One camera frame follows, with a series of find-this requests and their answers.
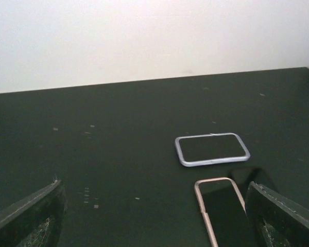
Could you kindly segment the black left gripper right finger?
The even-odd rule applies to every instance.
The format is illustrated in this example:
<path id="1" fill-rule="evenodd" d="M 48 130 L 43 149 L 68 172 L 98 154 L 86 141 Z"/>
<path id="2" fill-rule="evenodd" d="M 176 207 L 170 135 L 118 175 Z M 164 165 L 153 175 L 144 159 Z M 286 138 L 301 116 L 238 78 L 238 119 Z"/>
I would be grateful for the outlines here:
<path id="1" fill-rule="evenodd" d="M 309 246 L 309 210 L 263 184 L 251 182 L 245 199 L 258 246 Z"/>

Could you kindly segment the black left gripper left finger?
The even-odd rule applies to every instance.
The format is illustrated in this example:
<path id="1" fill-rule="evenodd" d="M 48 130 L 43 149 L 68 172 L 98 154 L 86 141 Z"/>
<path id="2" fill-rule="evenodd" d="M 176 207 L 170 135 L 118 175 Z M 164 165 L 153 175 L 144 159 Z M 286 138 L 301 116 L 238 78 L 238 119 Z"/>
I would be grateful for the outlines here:
<path id="1" fill-rule="evenodd" d="M 64 184 L 55 180 L 0 211 L 0 246 L 57 246 L 66 211 Z"/>

